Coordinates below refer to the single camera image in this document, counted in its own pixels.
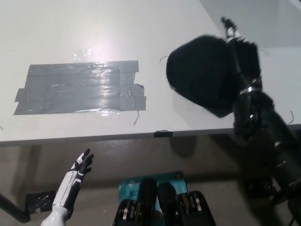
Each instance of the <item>duct tape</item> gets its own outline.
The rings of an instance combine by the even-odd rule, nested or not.
[[[144,87],[134,84],[138,71],[138,61],[31,65],[15,115],[143,111]]]

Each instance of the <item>black cable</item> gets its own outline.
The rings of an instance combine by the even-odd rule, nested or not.
[[[292,218],[292,220],[291,220],[291,222],[289,223],[288,226],[292,226],[294,221],[295,221],[295,218]]]

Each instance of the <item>floor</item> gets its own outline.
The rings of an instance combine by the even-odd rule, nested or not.
[[[118,207],[117,184],[132,176],[183,170],[188,189],[206,197],[218,226],[286,226],[286,203],[270,207],[248,201],[241,180],[258,177],[252,153],[236,148],[224,135],[115,140],[79,144],[2,147],[0,192],[18,203],[26,193],[57,189],[73,161],[85,149],[95,154],[68,226],[109,226]],[[49,212],[32,215],[26,226],[39,226]],[[20,223],[0,211],[0,225]]]

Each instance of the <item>black and white robotic hand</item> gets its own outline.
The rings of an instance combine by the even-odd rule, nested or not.
[[[65,226],[73,213],[73,206],[80,190],[85,174],[91,171],[93,154],[87,149],[66,173],[52,204],[51,214],[42,222],[41,226]]]

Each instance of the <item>wire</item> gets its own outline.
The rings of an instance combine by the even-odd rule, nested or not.
[[[291,111],[291,113],[292,113],[292,117],[293,117],[293,112]],[[291,124],[292,122],[293,122],[293,119],[288,124]]]
[[[292,218],[292,220],[291,220],[291,222],[289,223],[288,226],[292,226],[294,221],[295,221],[295,218]]]

